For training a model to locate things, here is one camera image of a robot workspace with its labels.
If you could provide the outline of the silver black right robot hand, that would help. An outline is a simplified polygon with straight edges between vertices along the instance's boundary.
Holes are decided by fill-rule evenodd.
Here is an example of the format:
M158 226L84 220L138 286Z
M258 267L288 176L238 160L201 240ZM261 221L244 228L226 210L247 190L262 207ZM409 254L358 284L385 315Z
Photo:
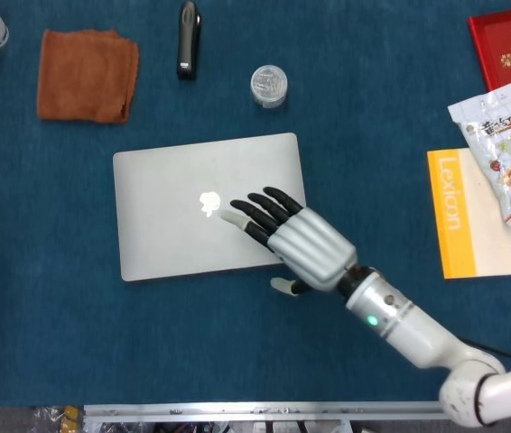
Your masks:
M298 296L308 290L334 291L358 263L356 247L324 218L285 192L265 187L248 200L234 199L218 215L277 256L296 276L275 277L273 289Z

